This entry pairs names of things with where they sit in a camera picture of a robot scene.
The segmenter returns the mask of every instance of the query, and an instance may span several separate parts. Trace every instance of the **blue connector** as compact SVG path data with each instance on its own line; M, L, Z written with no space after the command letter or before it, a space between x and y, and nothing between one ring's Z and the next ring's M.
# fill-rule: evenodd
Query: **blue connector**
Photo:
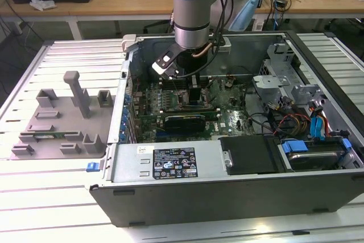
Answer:
M124 95L124 102L129 103L129 102L130 102L130 100L131 100L130 95L129 95L129 94L125 94L125 95Z
M120 133L119 134L119 139L120 139L120 143L125 143L126 141L126 136L124 133Z
M99 172L100 171L100 164L97 162L90 162L87 164L86 172Z
M320 140L324 140L325 137L321 135L322 126L324 125L324 122L321 118L318 118L317 116L314 116L311 118L311 127L309 130L310 135L313 138L320 138Z
M126 123L127 122L127 115L124 115L121 117L121 121Z
M346 151L349 151L353 147L348 139L342 139L342 144L344 145Z
M123 108L123 115L128 115L129 114L129 110L128 108Z
M287 141L282 144L285 153L307 152L308 148L304 141Z
M126 125L124 123L120 126L120 130L121 131L125 131L126 130Z

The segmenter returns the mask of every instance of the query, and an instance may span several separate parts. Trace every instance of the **white paper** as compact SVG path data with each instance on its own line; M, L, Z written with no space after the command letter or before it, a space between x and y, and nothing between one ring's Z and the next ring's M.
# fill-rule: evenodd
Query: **white paper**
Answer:
M40 11L57 7L53 0L49 1L31 0L31 2L29 2L29 5Z

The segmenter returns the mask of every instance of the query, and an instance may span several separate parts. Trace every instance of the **table leg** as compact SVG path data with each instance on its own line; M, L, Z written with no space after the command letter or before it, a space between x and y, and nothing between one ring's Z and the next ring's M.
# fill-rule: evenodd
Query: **table leg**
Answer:
M15 35L22 35L23 31L20 28L20 24L18 22L8 22L7 25L9 26L9 28L12 30L12 32Z
M254 19L252 31L262 31L265 21L266 16L261 16L258 14L257 17Z
M313 28L313 31L320 31L320 27L321 27L323 21L324 20L322 18L318 19L316 21L316 24L315 24L314 28Z
M116 35L121 35L121 28L120 28L120 23L118 20L114 21L114 25L115 25L115 30L116 30Z
M78 27L78 22L75 20L68 21L69 28L71 29L74 40L83 40L80 28Z

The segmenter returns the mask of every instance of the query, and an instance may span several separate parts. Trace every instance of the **robotic arm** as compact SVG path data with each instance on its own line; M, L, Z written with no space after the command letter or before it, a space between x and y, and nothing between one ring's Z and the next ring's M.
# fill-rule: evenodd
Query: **robotic arm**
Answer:
M200 71L201 67L206 67L211 63L207 61L206 53L213 46L212 42L209 43L209 30L210 13L215 2L221 8L220 18L224 19L228 0L225 0L225 3L220 3L219 0L173 0L176 43L171 45L152 65L153 69L162 77L167 79L187 78ZM244 15L244 17L250 17L249 21L253 17L256 7L257 5L250 9L253 11L251 15ZM221 26L222 29L223 24L223 22L221 25L217 24L217 28ZM176 63L184 68L185 75L179 75Z

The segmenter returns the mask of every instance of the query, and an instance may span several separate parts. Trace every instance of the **wire bundle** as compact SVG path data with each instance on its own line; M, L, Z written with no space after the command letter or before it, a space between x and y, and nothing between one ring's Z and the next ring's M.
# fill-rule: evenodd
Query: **wire bundle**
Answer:
M283 21L283 17L284 17L284 13L286 11L288 11L291 6L292 6L292 0L288 0L288 6L285 7L285 8L282 8L282 7L278 7L277 6L277 3L276 3L276 0L270 0L270 10L269 10L269 13L268 13L268 16L267 16L267 19L263 25L263 28L265 28L267 22L269 21L269 18L270 16L272 15L274 17L274 27L273 27L273 30L278 30L279 26L281 25L282 21ZM281 13L280 17L280 23L278 23L278 19L277 19L277 12Z

